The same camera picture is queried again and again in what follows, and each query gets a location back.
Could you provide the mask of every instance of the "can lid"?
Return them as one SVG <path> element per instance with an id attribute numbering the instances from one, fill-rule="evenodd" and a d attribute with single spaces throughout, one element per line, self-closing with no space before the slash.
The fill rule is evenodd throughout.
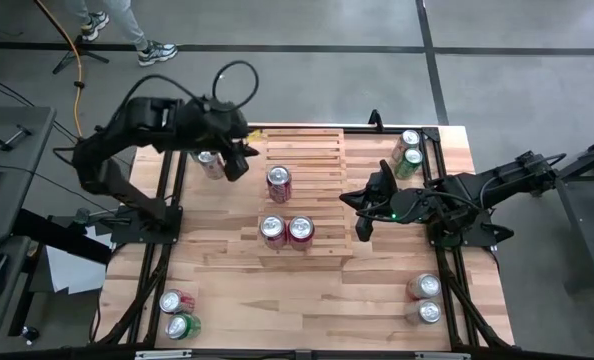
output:
<path id="1" fill-rule="evenodd" d="M 411 164 L 419 164 L 422 159 L 421 151 L 417 149 L 406 150 L 406 152 L 404 153 L 404 157 L 406 158 L 406 161 L 408 161 Z"/>
<path id="2" fill-rule="evenodd" d="M 290 179 L 288 169 L 283 166 L 273 166 L 268 172 L 268 181 L 273 185 L 283 185 Z"/>
<path id="3" fill-rule="evenodd" d="M 297 239 L 309 237 L 313 229 L 313 222 L 305 216 L 296 216 L 290 221 L 290 234 Z"/>
<path id="4" fill-rule="evenodd" d="M 424 301 L 419 306 L 419 315 L 427 323 L 436 323 L 441 317 L 441 310 L 434 301 Z"/>
<path id="5" fill-rule="evenodd" d="M 415 130 L 406 130 L 401 134 L 406 144 L 417 145 L 419 144 L 419 133 Z"/>
<path id="6" fill-rule="evenodd" d="M 201 162 L 211 162 L 215 160 L 215 155 L 211 154 L 210 151 L 202 151 L 197 156 L 197 159 Z"/>
<path id="7" fill-rule="evenodd" d="M 180 301 L 181 299 L 176 292 L 169 291 L 159 298 L 159 307 L 164 311 L 172 311 L 179 306 Z"/>
<path id="8" fill-rule="evenodd" d="M 426 274 L 419 280 L 419 286 L 429 296 L 439 294 L 439 279 L 435 275 Z"/>
<path id="9" fill-rule="evenodd" d="M 186 317 L 183 315 L 175 315 L 170 318 L 168 326 L 166 326 L 166 334 L 171 339 L 179 338 L 184 334 L 187 327 L 188 323 L 186 323 Z"/>
<path id="10" fill-rule="evenodd" d="M 261 222 L 261 233 L 265 236 L 277 236 L 284 231 L 284 219 L 279 216 L 267 216 Z"/>

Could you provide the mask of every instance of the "tripod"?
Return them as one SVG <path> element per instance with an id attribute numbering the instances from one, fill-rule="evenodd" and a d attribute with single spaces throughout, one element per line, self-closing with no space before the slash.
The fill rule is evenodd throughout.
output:
<path id="1" fill-rule="evenodd" d="M 43 6 L 41 6 L 37 0 L 33 0 L 35 5 L 37 5 L 37 7 L 39 8 L 39 10 L 41 10 L 41 12 L 44 14 L 44 16 L 46 16 L 46 18 L 48 19 L 48 21 L 50 21 L 50 23 L 53 25 L 53 27 L 55 29 L 57 29 L 57 31 L 59 32 L 59 35 L 61 35 L 61 37 L 64 39 L 64 41 L 68 42 L 68 38 L 66 37 L 65 34 L 62 34 L 61 31 L 59 31 L 59 26 L 57 25 L 57 23 L 55 23 L 55 21 L 53 20 L 53 18 L 50 16 L 50 14 L 48 14 L 48 12 L 46 11 L 46 9 L 44 9 Z M 80 48 L 80 45 L 82 44 L 83 39 L 81 37 L 81 35 L 77 36 L 77 38 L 75 39 L 75 41 L 73 42 L 73 45 L 75 45 L 75 48 L 77 49 L 77 53 L 79 54 L 79 56 L 89 56 L 95 60 L 101 61 L 104 64 L 108 64 L 110 62 L 110 60 L 106 59 L 103 56 L 99 56 L 93 52 L 90 52 L 88 50 L 83 50 Z M 61 72 L 62 70 L 64 70 L 66 68 L 66 66 L 68 66 L 74 59 L 75 59 L 75 54 L 72 52 L 72 50 L 69 50 L 66 55 L 64 55 L 64 57 L 59 61 L 59 63 L 57 64 L 57 66 L 55 66 L 55 68 L 53 69 L 53 74 L 58 74 L 59 72 Z"/>

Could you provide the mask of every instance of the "orange cable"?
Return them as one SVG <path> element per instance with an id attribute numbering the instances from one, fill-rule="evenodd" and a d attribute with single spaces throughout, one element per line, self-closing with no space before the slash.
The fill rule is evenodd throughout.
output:
<path id="1" fill-rule="evenodd" d="M 82 70 L 82 66 L 81 66 L 81 59 L 79 58 L 79 52 L 77 52 L 77 47 L 75 46 L 73 41 L 70 39 L 70 37 L 68 36 L 68 33 L 66 33 L 64 28 L 61 27 L 61 24 L 59 24 L 59 21 L 57 21 L 57 19 L 55 19 L 55 17 L 48 10 L 48 8 L 46 8 L 46 6 L 41 2 L 41 0 L 37 0 L 37 4 L 39 4 L 39 6 L 41 6 L 44 9 L 44 11 L 48 15 L 48 17 L 50 17 L 50 19 L 55 23 L 55 25 L 57 25 L 57 28 L 59 28 L 59 32 L 61 32 L 61 34 L 64 35 L 64 37 L 66 38 L 66 40 L 68 40 L 68 44 L 70 45 L 70 48 L 72 49 L 73 54 L 75 54 L 75 58 L 77 59 L 77 70 L 79 73 L 79 75 L 77 77 L 77 83 L 81 84 L 82 78 L 83 78 L 83 70 Z M 75 105 L 73 106 L 73 115 L 75 116 L 75 126 L 77 127 L 77 134 L 79 134 L 79 137 L 83 137 L 83 134 L 81 132 L 81 126 L 79 125 L 79 98 L 81 97 L 81 89 L 82 88 L 80 86 L 77 86 L 77 95 L 75 97 Z"/>

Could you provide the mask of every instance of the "sneaker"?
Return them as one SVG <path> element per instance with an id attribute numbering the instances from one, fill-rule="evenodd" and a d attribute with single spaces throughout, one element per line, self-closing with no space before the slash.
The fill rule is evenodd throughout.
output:
<path id="1" fill-rule="evenodd" d="M 90 13 L 90 24 L 81 26 L 81 37 L 86 41 L 93 41 L 99 37 L 99 30 L 106 27 L 110 18 L 105 12 Z"/>
<path id="2" fill-rule="evenodd" d="M 148 49 L 138 51 L 137 54 L 140 66 L 150 66 L 157 61 L 166 61 L 175 57 L 177 55 L 177 46 L 148 40 Z"/>

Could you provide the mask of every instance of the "jeans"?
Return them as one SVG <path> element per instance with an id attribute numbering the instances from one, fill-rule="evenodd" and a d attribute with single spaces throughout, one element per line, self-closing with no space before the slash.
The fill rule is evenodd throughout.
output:
<path id="1" fill-rule="evenodd" d="M 130 8 L 130 0 L 104 0 L 108 15 L 115 21 L 126 39 L 135 45 L 137 50 L 146 50 L 148 41 L 137 24 L 135 14 Z M 82 24 L 90 23 L 88 7 L 85 0 L 66 0 L 68 10 L 76 15 Z"/>

